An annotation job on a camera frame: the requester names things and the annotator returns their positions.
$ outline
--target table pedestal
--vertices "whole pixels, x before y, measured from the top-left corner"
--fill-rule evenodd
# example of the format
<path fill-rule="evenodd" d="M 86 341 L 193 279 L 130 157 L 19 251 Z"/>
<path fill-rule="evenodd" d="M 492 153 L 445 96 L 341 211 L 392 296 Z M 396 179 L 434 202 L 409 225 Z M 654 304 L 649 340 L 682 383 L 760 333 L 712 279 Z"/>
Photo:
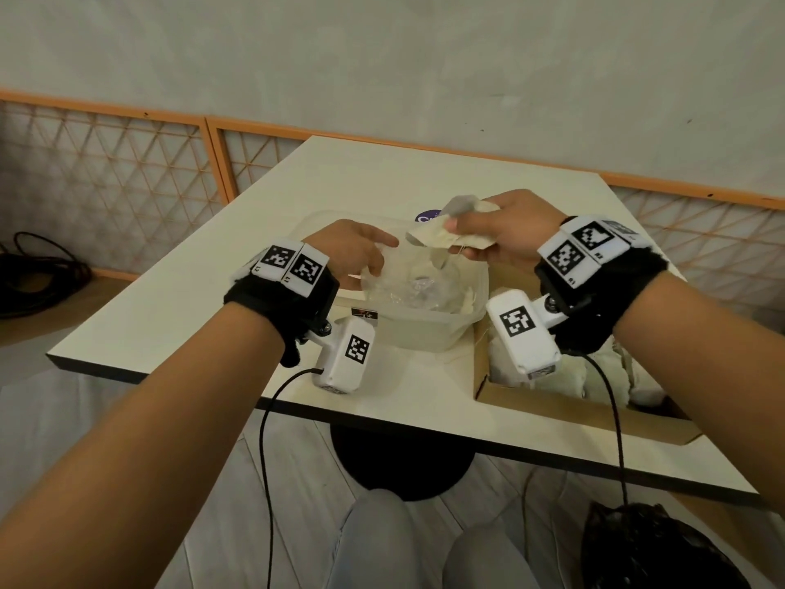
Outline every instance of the table pedestal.
<path fill-rule="evenodd" d="M 460 441 L 408 438 L 331 424 L 341 465 L 366 489 L 384 488 L 402 500 L 425 500 L 452 488 L 472 464 Z"/>

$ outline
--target hand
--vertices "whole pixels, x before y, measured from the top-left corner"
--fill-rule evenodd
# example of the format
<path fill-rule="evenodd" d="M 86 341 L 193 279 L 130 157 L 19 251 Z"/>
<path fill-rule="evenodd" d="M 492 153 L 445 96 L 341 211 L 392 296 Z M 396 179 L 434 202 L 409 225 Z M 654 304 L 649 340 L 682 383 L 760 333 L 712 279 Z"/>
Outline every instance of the hand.
<path fill-rule="evenodd" d="M 355 291 L 360 291 L 362 286 L 359 279 L 350 275 L 359 275 L 368 266 L 370 274 L 378 277 L 381 267 L 385 265 L 385 258 L 376 247 L 376 242 L 391 248 L 398 246 L 397 237 L 373 225 L 350 219 L 339 219 L 302 241 L 329 256 L 327 267 L 333 277 L 339 280 L 344 289 Z"/>
<path fill-rule="evenodd" d="M 510 190 L 486 198 L 501 210 L 490 213 L 465 213 L 448 219 L 444 228 L 465 236 L 476 234 L 493 237 L 496 244 L 485 250 L 450 248 L 473 261 L 506 262 L 517 267 L 531 267 L 539 260 L 537 248 L 556 233 L 567 217 L 559 209 L 531 190 Z"/>

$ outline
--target lattice screen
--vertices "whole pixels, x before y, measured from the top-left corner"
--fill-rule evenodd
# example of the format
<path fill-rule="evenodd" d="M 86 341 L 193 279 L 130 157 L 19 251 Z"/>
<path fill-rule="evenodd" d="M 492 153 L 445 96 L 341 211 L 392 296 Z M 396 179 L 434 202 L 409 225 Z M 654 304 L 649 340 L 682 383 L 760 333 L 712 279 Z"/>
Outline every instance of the lattice screen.
<path fill-rule="evenodd" d="M 0 102 L 0 240 L 141 273 L 221 209 L 196 126 Z"/>
<path fill-rule="evenodd" d="M 615 188 L 690 283 L 785 329 L 785 211 Z"/>
<path fill-rule="evenodd" d="M 224 130 L 224 139 L 238 193 L 247 190 L 253 182 L 302 144 L 302 140 L 265 137 L 231 130 Z"/>

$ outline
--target black wire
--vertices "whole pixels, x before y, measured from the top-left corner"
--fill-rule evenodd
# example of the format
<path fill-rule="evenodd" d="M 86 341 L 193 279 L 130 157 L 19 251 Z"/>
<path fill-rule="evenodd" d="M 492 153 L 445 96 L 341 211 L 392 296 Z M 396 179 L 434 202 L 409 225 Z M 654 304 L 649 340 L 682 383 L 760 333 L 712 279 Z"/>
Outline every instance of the black wire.
<path fill-rule="evenodd" d="M 608 381 L 608 377 L 602 371 L 602 368 L 597 364 L 594 359 L 587 356 L 585 353 L 581 353 L 580 351 L 571 351 L 569 352 L 572 355 L 583 357 L 584 360 L 589 362 L 594 366 L 594 369 L 600 374 L 602 381 L 605 383 L 605 388 L 608 390 L 608 395 L 611 397 L 611 408 L 613 409 L 613 423 L 616 425 L 616 444 L 619 445 L 619 482 L 622 485 L 622 497 L 624 500 L 624 506 L 628 505 L 627 502 L 627 482 L 626 482 L 626 474 L 624 471 L 624 451 L 622 449 L 622 424 L 619 421 L 619 408 L 616 407 L 616 399 L 613 396 L 613 389 L 611 388 L 611 383 Z"/>
<path fill-rule="evenodd" d="M 33 256 L 20 244 L 22 236 L 40 239 L 67 257 Z M 0 319 L 19 318 L 43 312 L 82 289 L 93 278 L 90 267 L 73 256 L 59 243 L 36 233 L 17 232 L 13 244 L 18 254 L 11 254 L 0 244 Z M 49 276 L 46 286 L 37 291 L 23 291 L 25 279 Z"/>
<path fill-rule="evenodd" d="M 265 414 L 261 418 L 261 425 L 259 426 L 259 459 L 261 461 L 261 480 L 265 484 L 265 498 L 267 499 L 267 511 L 270 515 L 270 555 L 269 560 L 267 562 L 267 589 L 270 589 L 270 580 L 272 578 L 272 537 L 273 537 L 273 524 L 272 524 L 272 501 L 270 500 L 270 486 L 267 483 L 267 465 L 265 465 L 265 424 L 267 423 L 267 416 L 270 415 L 270 409 L 272 408 L 272 404 L 278 398 L 281 391 L 284 390 L 287 385 L 292 382 L 295 378 L 299 376 L 303 376 L 304 374 L 321 374 L 324 370 L 320 367 L 309 367 L 308 370 L 300 370 L 297 374 L 289 378 L 284 384 L 282 384 L 277 391 L 272 395 L 270 402 L 265 407 Z M 259 403 L 257 403 L 257 409 L 261 409 Z"/>

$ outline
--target tabletop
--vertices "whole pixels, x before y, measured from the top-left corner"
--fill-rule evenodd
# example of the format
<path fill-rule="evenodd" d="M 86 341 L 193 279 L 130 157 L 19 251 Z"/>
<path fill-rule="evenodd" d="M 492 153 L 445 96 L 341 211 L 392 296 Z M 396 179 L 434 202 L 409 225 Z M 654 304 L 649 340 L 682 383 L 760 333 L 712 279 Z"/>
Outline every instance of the tabletop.
<path fill-rule="evenodd" d="M 642 231 L 595 173 L 312 137 L 49 351 L 64 369 L 140 382 L 220 307 L 230 275 L 309 214 L 336 210 L 411 220 L 456 195 L 526 187 L 566 214 L 603 214 Z M 331 316 L 347 308 L 335 306 Z M 449 434 L 478 452 L 616 477 L 615 434 L 473 399 L 473 342 L 445 353 L 377 346 L 363 385 L 336 395 L 303 377 L 273 409 L 393 434 Z M 301 348 L 301 364 L 319 347 Z M 292 373 L 279 366 L 263 397 Z M 761 504 L 705 436 L 676 446 L 624 436 L 628 481 L 736 504 Z"/>

